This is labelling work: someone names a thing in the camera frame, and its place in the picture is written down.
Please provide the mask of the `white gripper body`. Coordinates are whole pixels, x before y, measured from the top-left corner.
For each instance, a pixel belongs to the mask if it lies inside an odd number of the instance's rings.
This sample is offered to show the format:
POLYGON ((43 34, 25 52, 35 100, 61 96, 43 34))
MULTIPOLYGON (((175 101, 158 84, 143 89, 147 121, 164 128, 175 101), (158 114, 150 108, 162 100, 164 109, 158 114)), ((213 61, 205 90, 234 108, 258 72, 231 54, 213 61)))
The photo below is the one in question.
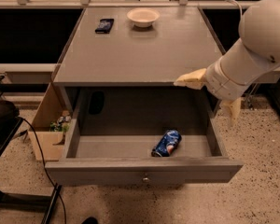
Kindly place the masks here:
POLYGON ((206 69, 207 89, 220 100, 236 100, 248 87, 249 65, 243 59, 221 57, 206 69))

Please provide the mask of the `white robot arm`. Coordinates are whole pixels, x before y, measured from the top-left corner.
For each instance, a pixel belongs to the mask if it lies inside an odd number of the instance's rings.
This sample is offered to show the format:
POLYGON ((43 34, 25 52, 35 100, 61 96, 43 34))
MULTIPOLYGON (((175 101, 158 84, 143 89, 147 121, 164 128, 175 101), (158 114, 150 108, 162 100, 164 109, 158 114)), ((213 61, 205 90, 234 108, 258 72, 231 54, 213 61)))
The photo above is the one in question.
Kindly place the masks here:
POLYGON ((176 86, 207 88, 234 124, 241 96, 259 77, 280 66, 280 0, 260 0, 239 22, 239 39, 206 68, 180 76, 176 86))

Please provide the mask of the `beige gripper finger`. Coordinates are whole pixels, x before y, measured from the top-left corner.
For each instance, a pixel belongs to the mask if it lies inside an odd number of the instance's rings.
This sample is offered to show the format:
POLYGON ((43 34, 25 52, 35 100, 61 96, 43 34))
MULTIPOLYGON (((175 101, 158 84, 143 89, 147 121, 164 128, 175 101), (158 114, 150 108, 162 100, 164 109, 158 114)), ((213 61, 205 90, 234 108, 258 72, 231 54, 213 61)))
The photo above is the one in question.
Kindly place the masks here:
POLYGON ((223 110, 223 113, 229 118, 230 126, 233 126, 240 115, 241 99, 237 98, 234 101, 224 100, 221 102, 221 109, 223 110))
POLYGON ((178 87, 187 87, 194 90, 200 90, 205 85, 206 69, 198 69, 193 72, 180 76, 174 85, 178 87))

